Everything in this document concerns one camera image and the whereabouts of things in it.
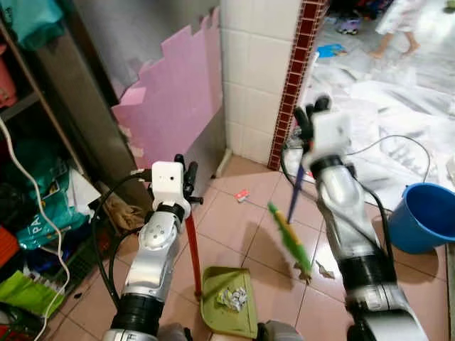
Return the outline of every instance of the green dustpan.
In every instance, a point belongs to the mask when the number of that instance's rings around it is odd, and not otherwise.
[[[238,313],[216,301],[221,290],[243,287],[248,301]],[[220,334],[239,335],[248,338],[257,336],[257,316],[253,287],[248,269],[211,266],[204,271],[200,314],[205,324]]]

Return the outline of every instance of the green broom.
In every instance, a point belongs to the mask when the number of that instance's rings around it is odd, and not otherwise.
[[[311,279],[311,262],[304,246],[297,237],[294,229],[292,229],[292,226],[287,223],[286,218],[284,218],[284,215],[277,209],[277,207],[271,202],[269,202],[268,207],[269,211],[273,215],[273,218],[278,224],[280,232],[282,233],[284,246],[296,260],[294,268],[301,269],[299,278],[305,279],[308,282]]]

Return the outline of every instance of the pink tiled floor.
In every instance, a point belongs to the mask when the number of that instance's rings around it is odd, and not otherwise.
[[[314,193],[311,184],[305,186]],[[244,188],[251,196],[247,202],[238,204],[232,194]],[[205,194],[205,205],[194,209],[202,268],[210,265],[249,268],[261,321],[276,319],[295,325],[306,341],[345,340],[351,318],[343,305],[343,281],[315,204],[299,197],[293,223],[314,261],[313,279],[308,286],[298,279],[292,268],[294,262],[283,248],[277,228],[266,211],[267,202],[272,200],[286,212],[290,195],[291,187],[282,174],[235,156],[224,177],[211,183]],[[367,205],[367,213],[383,242],[377,208]],[[207,340],[211,332],[200,319],[193,296],[193,273],[185,235],[180,236],[180,242],[181,252],[161,322],[180,322],[192,329],[195,341]],[[137,240],[131,237],[119,251],[114,270],[118,288],[136,249]],[[399,282],[429,339],[448,340],[444,248],[419,256],[395,250],[395,258]],[[324,278],[315,261],[333,271],[335,279]],[[47,340],[100,340],[103,331],[109,328],[114,306],[98,272],[74,293],[82,296],[70,298],[51,320]],[[240,341],[219,335],[215,339]]]

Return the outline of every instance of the clothes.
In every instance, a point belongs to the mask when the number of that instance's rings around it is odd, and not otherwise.
[[[379,22],[376,31],[379,34],[413,32],[425,1],[395,0]]]

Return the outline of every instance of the pink board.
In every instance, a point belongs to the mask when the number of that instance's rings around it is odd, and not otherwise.
[[[139,168],[186,153],[221,108],[219,8],[200,30],[186,26],[161,44],[163,58],[145,64],[112,112]]]

